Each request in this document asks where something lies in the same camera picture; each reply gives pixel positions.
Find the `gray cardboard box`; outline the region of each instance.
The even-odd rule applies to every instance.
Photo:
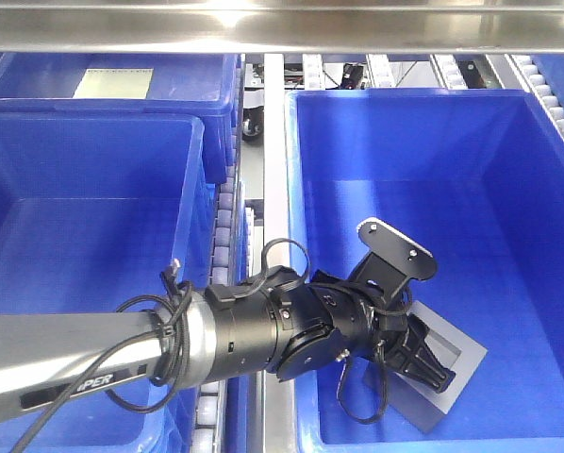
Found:
[[[442,394],[408,377],[388,372],[389,404],[422,432],[429,432],[450,411],[488,350],[421,302],[410,312],[430,328],[425,341],[456,377]]]

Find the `metal rail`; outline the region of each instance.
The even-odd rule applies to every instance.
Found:
[[[564,0],[0,1],[0,51],[564,52]]]
[[[286,162],[284,56],[265,56],[265,125],[263,239],[289,237],[289,196]],[[272,249],[271,265],[290,265],[286,246]],[[249,404],[257,404],[253,413],[256,437],[249,439],[248,451],[292,453],[296,451],[294,382],[278,383],[264,372],[255,378],[255,394]]]
[[[386,55],[366,55],[368,74],[373,88],[393,88],[396,85],[389,58]]]
[[[442,88],[448,90],[466,90],[468,88],[453,55],[431,55],[430,62]]]

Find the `paper sheet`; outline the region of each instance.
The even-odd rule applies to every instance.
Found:
[[[152,73],[152,69],[88,69],[73,98],[145,99]]]

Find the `black cable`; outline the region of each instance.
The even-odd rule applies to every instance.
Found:
[[[408,286],[404,288],[404,294],[407,298],[406,301],[402,299],[401,301],[401,309],[399,310],[383,310],[378,307],[373,307],[373,310],[376,311],[378,314],[382,314],[383,316],[404,316],[412,307],[414,299],[412,298],[412,290],[409,289]]]
[[[152,406],[140,406],[126,401],[118,396],[113,390],[106,390],[106,394],[112,401],[128,411],[136,413],[151,413],[162,409],[175,397],[175,394],[180,387],[179,383],[181,382],[181,378],[186,374],[186,369],[188,368],[188,356],[190,354],[190,333],[186,315],[188,305],[191,302],[193,285],[189,281],[183,281],[180,283],[179,287],[180,289],[185,287],[186,291],[176,307],[174,307],[169,300],[163,297],[140,295],[124,302],[123,305],[119,306],[116,310],[118,312],[125,311],[134,305],[146,301],[157,302],[171,315],[171,319],[167,321],[164,326],[172,327],[174,330],[173,338],[170,340],[172,341],[172,344],[169,345],[167,356],[163,358],[165,359],[165,363],[164,365],[161,365],[161,368],[163,368],[164,371],[160,371],[158,375],[150,379],[151,382],[158,387],[173,380],[169,392],[160,401],[158,401],[158,403],[155,403]]]
[[[380,378],[381,378],[381,386],[380,391],[380,401],[378,402],[378,408],[376,412],[367,418],[361,418],[357,415],[353,414],[349,408],[345,405],[344,398],[342,396],[343,390],[345,389],[345,383],[347,381],[347,377],[349,376],[349,371],[353,367],[353,357],[347,356],[345,357],[345,363],[342,367],[342,372],[340,373],[339,385],[337,386],[337,400],[340,403],[340,406],[345,410],[345,413],[349,415],[351,418],[356,420],[358,423],[362,425],[370,425],[374,422],[377,422],[382,418],[387,410],[387,406],[389,405],[389,399],[387,396],[387,370],[385,369],[385,362],[382,357],[382,346],[378,348],[378,350],[374,354],[374,363],[378,365],[378,369],[380,371]]]
[[[169,299],[159,296],[159,295],[140,295],[133,297],[121,306],[117,308],[117,312],[125,311],[135,305],[142,302],[156,302],[162,306],[169,314],[171,319],[160,326],[160,329],[152,330],[149,332],[144,332],[139,335],[135,335],[131,338],[123,340],[110,349],[102,353],[83,373],[81,373],[71,384],[66,387],[66,389],[58,395],[54,402],[41,414],[41,416],[26,430],[25,434],[18,440],[16,445],[11,449],[11,453],[22,452],[37,436],[45,424],[51,419],[52,416],[66,403],[75,390],[87,380],[95,371],[104,363],[107,359],[112,357],[121,349],[150,338],[160,338],[162,332],[166,330],[167,327],[173,329],[173,341],[169,347],[168,357],[164,366],[162,367],[164,371],[161,372],[160,376],[156,377],[156,381],[151,379],[155,385],[164,385],[169,380],[173,379],[173,383],[169,392],[160,400],[158,403],[152,406],[138,406],[133,403],[129,403],[124,399],[120,398],[112,390],[107,390],[106,393],[112,401],[114,401],[119,406],[133,412],[138,413],[150,413],[158,411],[163,408],[177,393],[179,390],[179,382],[181,378],[185,375],[188,367],[188,355],[190,346],[190,334],[188,332],[188,318],[187,310],[191,302],[191,294],[193,292],[193,285],[189,281],[184,281],[178,285],[181,290],[185,288],[185,292],[181,297],[181,300],[175,304],[174,298],[169,297]]]
[[[272,247],[274,247],[274,245],[278,245],[279,243],[295,244],[297,247],[301,249],[307,261],[307,265],[305,267],[305,271],[303,271],[303,274],[301,274],[298,278],[296,278],[293,281],[289,281],[287,283],[284,283],[283,285],[280,285],[278,287],[280,291],[285,292],[285,291],[293,290],[294,288],[297,288],[298,286],[303,284],[303,282],[307,279],[307,277],[309,277],[309,273],[311,272],[311,263],[309,262],[309,254],[307,253],[307,250],[300,243],[296,242],[294,239],[288,239],[288,238],[273,239],[268,243],[266,243],[265,246],[263,247],[263,250],[261,250],[261,270],[257,274],[257,279],[253,282],[253,284],[248,288],[246,292],[242,294],[235,294],[234,297],[236,299],[253,295],[257,291],[259,291],[261,287],[265,284],[265,282],[267,281],[268,272],[270,270],[270,266],[268,265],[267,262],[267,254],[270,252]]]
[[[107,351],[105,351],[100,357],[98,357],[93,363],[83,372],[81,373],[71,384],[69,384],[66,389],[58,395],[58,397],[54,400],[54,402],[41,414],[41,416],[35,420],[35,422],[26,430],[25,434],[18,440],[16,445],[11,449],[11,453],[21,453],[35,438],[35,436],[41,431],[41,429],[45,426],[45,424],[49,421],[50,418],[54,416],[56,411],[62,407],[64,403],[66,403],[70,397],[73,395],[75,390],[85,381],[87,380],[95,371],[107,361],[110,357],[114,354],[119,352],[121,349],[124,349],[132,344],[139,343],[145,340],[149,340],[151,338],[156,338],[157,333],[155,331],[144,332],[139,335],[135,335],[131,338],[123,340]]]
[[[334,84],[337,86],[337,88],[340,86],[340,84],[337,83],[337,82],[335,81],[335,79],[332,78],[332,77],[330,76],[330,74],[326,72],[325,69],[322,69],[322,72],[323,72],[323,74],[324,74],[326,77],[328,77],[328,79],[329,79],[332,83],[334,83]]]
[[[409,68],[407,68],[407,71],[404,72],[404,75],[402,75],[402,77],[399,79],[399,81],[395,84],[396,87],[399,87],[399,84],[404,81],[404,79],[407,77],[408,74],[410,74],[410,71],[412,69],[414,69],[414,66],[416,66],[416,63],[418,63],[418,61],[414,61],[412,63],[412,65]]]

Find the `screw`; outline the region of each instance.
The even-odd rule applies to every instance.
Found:
[[[349,350],[348,349],[343,349],[340,354],[337,356],[336,361],[344,361],[345,359],[347,359],[349,357]]]
[[[328,304],[330,307],[336,307],[337,306],[337,301],[335,299],[333,299],[332,296],[330,296],[330,295],[325,295],[323,297],[323,300],[325,300],[326,304]]]

